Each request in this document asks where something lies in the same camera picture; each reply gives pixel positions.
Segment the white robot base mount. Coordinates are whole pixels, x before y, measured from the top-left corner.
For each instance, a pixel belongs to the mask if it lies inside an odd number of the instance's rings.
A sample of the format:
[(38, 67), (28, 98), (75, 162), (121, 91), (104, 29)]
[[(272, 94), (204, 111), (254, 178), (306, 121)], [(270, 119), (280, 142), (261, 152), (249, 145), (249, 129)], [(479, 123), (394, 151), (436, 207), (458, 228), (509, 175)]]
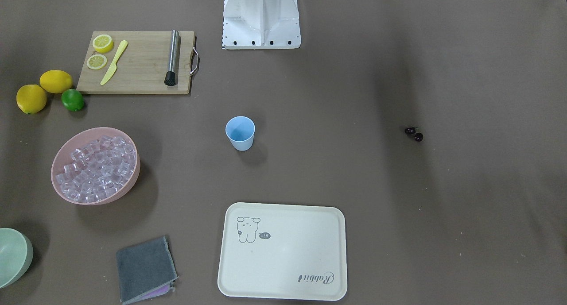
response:
[(221, 46), (226, 50), (297, 49), (298, 0), (224, 0)]

